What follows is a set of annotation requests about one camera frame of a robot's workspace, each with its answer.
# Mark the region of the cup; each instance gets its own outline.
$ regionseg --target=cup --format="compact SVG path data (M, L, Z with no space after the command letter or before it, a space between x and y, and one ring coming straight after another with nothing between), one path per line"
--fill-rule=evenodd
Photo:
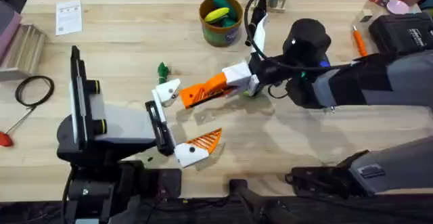
M215 10L212 0L204 0L199 9L204 39L206 39L209 44L216 47L226 47L234 42L239 34L239 27L242 23L243 12L241 5L236 0L226 1L235 9L237 16L236 23L230 27L217 27L204 21L206 15Z

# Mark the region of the orange marker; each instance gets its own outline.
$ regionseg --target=orange marker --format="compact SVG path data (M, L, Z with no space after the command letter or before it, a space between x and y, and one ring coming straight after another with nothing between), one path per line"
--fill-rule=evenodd
M361 34L359 33L359 31L357 30L357 27L355 25L353 26L353 37L355 38L355 41L357 42L359 54L361 56L368 55L366 50L365 50L364 41L361 38Z

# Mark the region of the wooden table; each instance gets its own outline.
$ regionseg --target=wooden table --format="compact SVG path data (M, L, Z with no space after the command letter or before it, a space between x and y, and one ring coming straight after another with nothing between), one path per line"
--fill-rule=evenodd
M180 78L187 87L249 54L244 31L228 48L204 41L198 19L203 0L81 0L83 31L57 37L55 5L59 1L71 0L28 0L22 12L24 23L33 23L47 34L39 74L54 80L55 93L13 132L15 146L0 148L0 201L61 198L69 166L56 156L56 131L70 113L72 45L81 50L88 77L101 80L106 103L142 110L152 99L150 90L158 82L160 62L173 69L171 78ZM331 61L351 60L358 53L350 23L365 2L287 0L286 13L270 14L266 53L282 52L294 21L315 18L332 38ZM0 129L6 130L25 113L14 99L17 84L0 84ZM41 90L43 84L26 94L35 98ZM183 169L183 197L224 196L232 178L247 179L260 194L290 195L292 188L282 177L294 166L335 164L360 150L380 150L433 134L425 108L346 106L335 114L324 114L268 95L215 99L190 111L183 110L178 100L166 113L177 141L223 128L216 152ZM147 162L150 156L154 159ZM165 158L156 150L132 158L144 160L148 167L180 167L174 156Z

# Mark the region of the red screwdriver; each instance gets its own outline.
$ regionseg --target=red screwdriver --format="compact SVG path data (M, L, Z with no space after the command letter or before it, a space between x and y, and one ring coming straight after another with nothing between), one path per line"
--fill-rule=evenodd
M13 141L11 137L7 134L9 133L16 125L18 125L20 122L22 122L32 111L34 108L31 108L16 124L14 124L10 129L6 131L6 133L0 131L0 145L4 147L10 147L13 146Z

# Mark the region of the black box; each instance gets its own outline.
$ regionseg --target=black box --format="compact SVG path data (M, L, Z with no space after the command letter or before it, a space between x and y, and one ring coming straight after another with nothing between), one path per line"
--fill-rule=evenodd
M369 32L381 53L408 55L433 49L433 22L426 13L380 16Z

